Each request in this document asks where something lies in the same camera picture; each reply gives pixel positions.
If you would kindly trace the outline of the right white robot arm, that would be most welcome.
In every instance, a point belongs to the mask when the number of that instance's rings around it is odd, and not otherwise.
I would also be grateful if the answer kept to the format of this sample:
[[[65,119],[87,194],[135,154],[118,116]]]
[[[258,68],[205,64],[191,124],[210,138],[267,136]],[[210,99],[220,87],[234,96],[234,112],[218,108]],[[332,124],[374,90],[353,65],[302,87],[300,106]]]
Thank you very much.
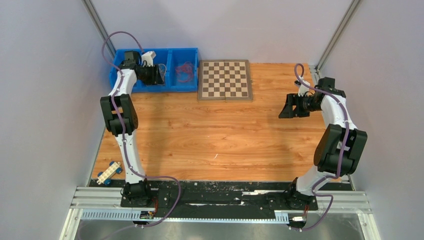
[[[310,205],[316,191],[329,180],[355,172],[368,135],[353,123],[346,106],[346,94],[335,88],[335,79],[324,77],[315,86],[298,77],[297,93],[289,93],[278,115],[280,119],[305,118],[320,111],[326,126],[314,155],[313,167],[296,177],[284,194],[284,202],[292,209]]]

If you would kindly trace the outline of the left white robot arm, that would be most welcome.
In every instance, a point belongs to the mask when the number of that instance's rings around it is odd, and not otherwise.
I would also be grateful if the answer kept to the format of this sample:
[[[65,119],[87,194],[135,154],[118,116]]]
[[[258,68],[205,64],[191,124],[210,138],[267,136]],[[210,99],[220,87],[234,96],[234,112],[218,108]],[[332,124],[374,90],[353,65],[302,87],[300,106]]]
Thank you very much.
[[[112,65],[116,80],[111,92],[100,99],[106,129],[115,137],[122,155],[125,170],[123,201],[140,207],[152,203],[153,193],[136,147],[139,123],[131,93],[137,81],[152,84],[163,82],[159,66],[154,64],[155,57],[154,51],[125,51],[120,64]]]

